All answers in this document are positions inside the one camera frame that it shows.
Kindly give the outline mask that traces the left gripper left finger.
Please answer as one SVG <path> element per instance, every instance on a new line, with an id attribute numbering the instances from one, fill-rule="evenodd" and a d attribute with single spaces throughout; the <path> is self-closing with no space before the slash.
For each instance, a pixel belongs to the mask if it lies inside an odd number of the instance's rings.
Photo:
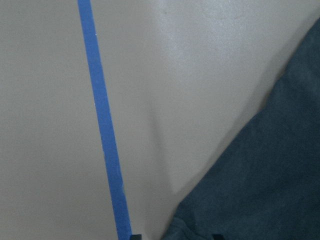
<path id="1" fill-rule="evenodd" d="M 142 240 L 141 234 L 133 234 L 130 236 L 130 240 Z"/>

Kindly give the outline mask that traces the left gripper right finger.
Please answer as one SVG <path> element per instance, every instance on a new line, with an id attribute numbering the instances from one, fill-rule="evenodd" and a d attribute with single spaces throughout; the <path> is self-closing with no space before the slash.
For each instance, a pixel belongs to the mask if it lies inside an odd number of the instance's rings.
<path id="1" fill-rule="evenodd" d="M 221 234 L 213 234 L 212 239 L 213 240 L 223 240 L 223 236 Z"/>

